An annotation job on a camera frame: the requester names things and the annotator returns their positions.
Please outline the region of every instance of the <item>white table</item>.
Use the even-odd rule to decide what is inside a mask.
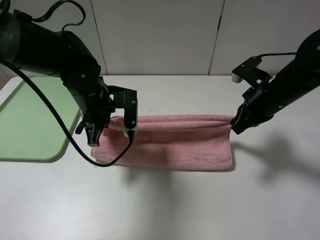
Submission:
[[[137,90],[139,115],[235,115],[248,88],[229,76],[105,82]],[[316,89],[271,121],[232,132],[236,164],[227,172],[97,168],[72,145],[54,163],[0,162],[0,239],[318,240],[319,123]],[[85,134],[74,138],[89,155]]]

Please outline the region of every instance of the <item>folded towel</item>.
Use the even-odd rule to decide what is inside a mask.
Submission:
[[[223,170],[232,166],[228,115],[139,116],[138,132],[127,153],[116,163],[121,166],[176,170]],[[124,118],[114,116],[100,136],[100,146],[91,156],[111,162],[128,145]]]

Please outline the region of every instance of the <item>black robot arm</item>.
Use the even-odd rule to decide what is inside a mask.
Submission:
[[[258,68],[262,57],[295,55],[275,76]],[[273,118],[274,114],[320,85],[320,30],[312,33],[297,52],[267,53],[253,56],[232,71],[232,81],[245,80],[250,88],[242,95],[244,103],[231,121],[240,134]]]
[[[46,21],[56,8],[67,2],[81,10],[81,22],[66,24],[60,32],[34,23]],[[126,135],[129,131],[137,132],[137,91],[107,86],[99,76],[101,67],[85,44],[65,30],[68,25],[80,25],[84,21],[86,13],[81,5],[73,0],[60,0],[38,18],[18,10],[10,13],[9,7],[10,0],[1,1],[1,58],[18,69],[61,78],[82,112],[83,120],[76,134],[85,129],[88,145],[99,146],[99,137],[116,109],[124,109]]]

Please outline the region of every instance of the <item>black cable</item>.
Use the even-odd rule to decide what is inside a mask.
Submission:
[[[10,0],[1,0],[0,2],[0,21],[2,21],[8,14],[10,8]]]
[[[266,56],[285,56],[285,55],[296,55],[296,52],[278,52],[278,53],[265,53],[265,54],[260,54],[257,57],[258,58],[263,58]]]
[[[6,67],[8,67],[9,69],[11,69],[13,72],[15,72],[20,78],[22,78],[26,84],[28,84],[34,91],[35,93],[41,98],[41,100],[44,102],[44,104],[49,108],[50,112],[53,114],[53,116],[55,117],[55,119],[57,120],[57,122],[59,123],[60,127],[62,128],[64,134],[66,135],[66,137],[69,139],[70,143],[74,146],[74,148],[77,150],[77,152],[85,159],[87,160],[89,163],[98,166],[98,167],[109,167],[113,164],[115,164],[127,151],[128,149],[131,147],[133,141],[134,141],[134,136],[135,133],[133,130],[129,130],[128,132],[128,136],[129,136],[129,144],[127,145],[127,147],[123,150],[122,153],[120,153],[120,155],[114,159],[112,162],[106,163],[106,164],[102,164],[102,163],[98,163],[93,161],[92,159],[90,159],[82,150],[81,148],[78,146],[78,144],[76,143],[76,141],[74,140],[74,138],[71,136],[71,134],[69,133],[66,125],[64,124],[63,120],[61,119],[61,117],[59,116],[59,114],[57,113],[57,111],[55,110],[54,106],[52,106],[52,104],[50,103],[50,101],[46,98],[46,96],[42,93],[42,91],[22,72],[20,71],[17,67],[15,67],[12,63],[1,59],[0,58],[0,63],[2,63],[3,65],[5,65]]]
[[[247,99],[244,99],[244,102],[243,102],[243,104],[242,104],[242,107],[241,107],[241,110],[240,110],[240,114],[239,114],[239,116],[238,116],[238,119],[236,120],[236,122],[235,122],[232,126],[236,125],[236,124],[239,122],[239,120],[240,120],[240,118],[241,118],[241,115],[242,115],[242,112],[243,112],[244,109],[245,109],[246,104],[247,104]]]
[[[79,3],[77,3],[76,1],[73,1],[73,0],[60,0],[60,1],[57,1],[55,4],[53,4],[49,8],[49,10],[43,16],[38,17],[38,18],[33,18],[32,21],[35,22],[35,23],[42,23],[42,22],[48,20],[51,17],[51,15],[54,13],[54,11],[64,3],[71,3],[71,4],[75,5],[78,9],[80,9],[83,18],[78,23],[68,23],[68,24],[64,25],[63,28],[62,28],[62,34],[64,34],[65,28],[67,26],[79,26],[79,25],[81,25],[86,19],[86,11],[84,10],[84,8]]]

